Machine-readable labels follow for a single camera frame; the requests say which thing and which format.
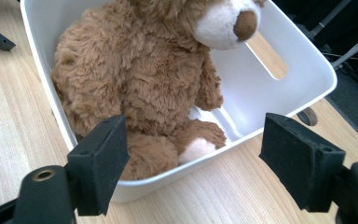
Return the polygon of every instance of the teddy bear nose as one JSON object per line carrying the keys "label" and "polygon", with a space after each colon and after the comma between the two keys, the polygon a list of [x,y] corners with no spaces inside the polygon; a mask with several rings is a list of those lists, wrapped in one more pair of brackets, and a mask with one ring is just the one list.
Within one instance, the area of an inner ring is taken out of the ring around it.
{"label": "teddy bear nose", "polygon": [[234,34],[238,41],[249,39],[257,29],[257,16],[253,11],[243,11],[238,15],[237,22],[234,25]]}

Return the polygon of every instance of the teddy bear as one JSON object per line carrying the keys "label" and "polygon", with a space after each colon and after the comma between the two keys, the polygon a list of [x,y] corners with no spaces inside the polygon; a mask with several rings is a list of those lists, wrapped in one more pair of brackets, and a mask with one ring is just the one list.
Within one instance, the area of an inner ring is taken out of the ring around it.
{"label": "teddy bear", "polygon": [[164,173],[225,145],[192,106],[223,103],[211,49],[256,31],[265,0],[115,0],[88,8],[61,35],[51,78],[80,138],[102,119],[126,117],[131,156],[121,176]]}

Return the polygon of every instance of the fluffy fur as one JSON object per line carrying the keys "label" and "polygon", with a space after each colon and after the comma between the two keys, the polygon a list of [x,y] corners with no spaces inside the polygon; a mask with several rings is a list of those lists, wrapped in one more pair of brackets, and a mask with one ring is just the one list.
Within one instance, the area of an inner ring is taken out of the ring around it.
{"label": "fluffy fur", "polygon": [[51,78],[65,114],[79,136],[102,119],[126,116],[131,159],[122,179],[176,167],[197,138],[225,144],[216,124],[188,118],[193,105],[223,103],[210,48],[192,36],[220,1],[116,0],[87,10],[62,34]]}

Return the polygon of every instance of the wooden surface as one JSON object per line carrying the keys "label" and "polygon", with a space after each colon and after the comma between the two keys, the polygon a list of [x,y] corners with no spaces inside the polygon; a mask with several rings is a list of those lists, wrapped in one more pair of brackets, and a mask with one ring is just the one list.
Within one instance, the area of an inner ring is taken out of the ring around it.
{"label": "wooden surface", "polygon": [[260,33],[256,32],[255,36],[247,43],[258,59],[266,66],[272,77],[278,80],[286,77],[286,63]]}
{"label": "wooden surface", "polygon": [[[68,153],[40,83],[16,1],[0,0],[0,32],[17,44],[0,50],[0,204],[18,196],[21,180],[36,168],[66,163]],[[312,107],[311,129],[358,161],[358,133],[322,100]],[[133,203],[111,203],[107,217],[78,223],[334,223],[328,214],[298,210],[258,158],[262,135],[204,168]]]}

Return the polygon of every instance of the plastic container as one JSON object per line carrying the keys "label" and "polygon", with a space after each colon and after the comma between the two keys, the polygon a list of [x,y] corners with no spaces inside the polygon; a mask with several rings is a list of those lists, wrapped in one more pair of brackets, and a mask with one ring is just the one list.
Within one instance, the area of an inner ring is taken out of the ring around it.
{"label": "plastic container", "polygon": [[[68,149],[76,139],[63,113],[49,77],[60,34],[83,11],[106,0],[22,0],[21,11],[32,53],[48,101]],[[262,133],[266,112],[292,117],[325,97],[337,85],[330,63],[270,1],[262,9],[259,32],[286,62],[287,75],[274,79],[247,45],[229,51],[213,51],[213,62],[222,78],[225,102],[221,109],[192,109],[191,118],[214,121],[227,136],[227,145],[164,174],[139,180],[118,181],[113,202],[136,200],[174,180],[196,171],[236,145]]]}

